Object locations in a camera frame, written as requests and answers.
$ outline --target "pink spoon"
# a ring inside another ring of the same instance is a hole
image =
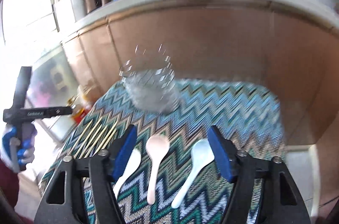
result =
[[[170,143],[166,136],[153,135],[146,143],[146,152],[152,161],[152,170],[150,172],[150,182],[147,191],[147,203],[153,205],[155,202],[155,185],[157,183],[158,170],[161,160],[169,151]]]

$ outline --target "zigzag patterned rug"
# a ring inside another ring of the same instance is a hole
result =
[[[232,185],[220,177],[215,162],[201,171],[181,206],[171,208],[174,196],[192,168],[190,149],[197,140],[206,137],[209,126],[217,125],[225,138],[231,139],[238,149],[246,150],[253,157],[271,159],[272,156],[283,156],[279,101],[266,88],[250,83],[180,80],[177,85],[181,90],[181,104],[176,111],[165,116],[135,109],[123,84],[114,84],[71,134],[57,160],[42,178],[40,190],[45,190],[60,160],[75,144],[86,125],[93,120],[93,126],[102,116],[101,124],[108,125],[106,131],[116,120],[119,121],[114,138],[121,137],[129,124],[136,125],[138,129],[136,147],[142,155],[141,164],[121,188],[118,197],[127,224],[218,223]],[[145,144],[151,135],[157,133],[169,137],[171,148],[160,165],[156,202],[150,206],[146,195],[151,163]],[[248,223],[254,223],[256,219],[260,186],[261,181],[257,179]],[[84,194],[90,223],[94,224],[95,211],[89,179],[85,181]]]

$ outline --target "white spoon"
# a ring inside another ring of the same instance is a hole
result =
[[[189,187],[192,185],[194,179],[197,177],[203,167],[207,166],[214,160],[214,154],[207,139],[201,139],[196,142],[191,149],[192,170],[187,177],[185,183],[180,188],[178,194],[172,201],[172,208],[176,209],[182,203]]]
[[[115,198],[118,199],[118,194],[120,191],[121,186],[126,182],[128,177],[130,177],[139,167],[141,162],[141,153],[137,149],[133,149],[131,156],[128,159],[125,171],[123,175],[118,179],[113,187],[113,192]]]
[[[147,203],[153,205],[155,202],[155,186],[160,163],[170,150],[170,143],[166,136],[153,135],[146,143],[146,151],[152,161],[152,170],[150,172],[149,188],[147,190]]]

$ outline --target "clear glass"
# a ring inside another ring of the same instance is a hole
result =
[[[135,58],[120,68],[122,81],[136,108],[164,114],[177,109],[180,94],[170,59],[162,47],[156,52],[137,47]]]

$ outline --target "gloved hand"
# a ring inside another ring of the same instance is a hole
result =
[[[10,140],[16,136],[16,128],[7,124],[1,138],[0,156],[4,164],[14,172],[14,163],[11,159]],[[37,135],[35,126],[30,122],[22,124],[22,149],[17,152],[19,165],[26,165],[34,160],[34,137]]]

